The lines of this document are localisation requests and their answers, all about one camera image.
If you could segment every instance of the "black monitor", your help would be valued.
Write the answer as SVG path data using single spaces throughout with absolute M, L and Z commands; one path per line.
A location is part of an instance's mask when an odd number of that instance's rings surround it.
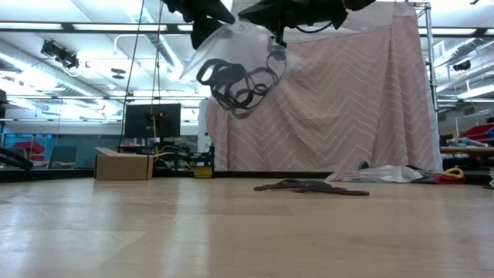
M 180 137 L 181 104 L 127 105 L 125 138 Z

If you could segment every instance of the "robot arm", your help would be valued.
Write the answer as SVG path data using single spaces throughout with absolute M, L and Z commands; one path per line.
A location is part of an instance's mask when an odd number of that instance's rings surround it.
M 220 22 L 234 23 L 234 16 L 221 0 L 161 0 L 168 11 L 178 11 L 186 22 L 193 22 L 192 45 L 197 49 L 216 29 Z M 335 29 L 347 18 L 347 9 L 361 10 L 376 0 L 261 0 L 239 13 L 240 19 L 262 25 L 273 32 L 276 41 L 283 42 L 285 27 L 312 25 L 331 21 Z

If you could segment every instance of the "cardboard box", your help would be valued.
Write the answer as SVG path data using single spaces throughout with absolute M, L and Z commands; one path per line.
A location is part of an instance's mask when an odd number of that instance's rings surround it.
M 121 154 L 105 147 L 96 147 L 94 178 L 98 181 L 140 181 L 153 177 L 154 157 Z

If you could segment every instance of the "wooden floor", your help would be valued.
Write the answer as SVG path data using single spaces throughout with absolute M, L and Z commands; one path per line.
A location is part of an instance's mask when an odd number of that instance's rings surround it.
M 0 185 L 0 277 L 494 277 L 494 191 L 252 190 L 268 182 Z

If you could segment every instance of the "pink curtain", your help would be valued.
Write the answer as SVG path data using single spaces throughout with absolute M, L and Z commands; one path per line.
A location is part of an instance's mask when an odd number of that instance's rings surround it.
M 433 169 L 415 16 L 370 32 L 295 43 L 302 58 L 255 113 L 235 122 L 213 100 L 218 171 L 348 171 L 367 161 Z

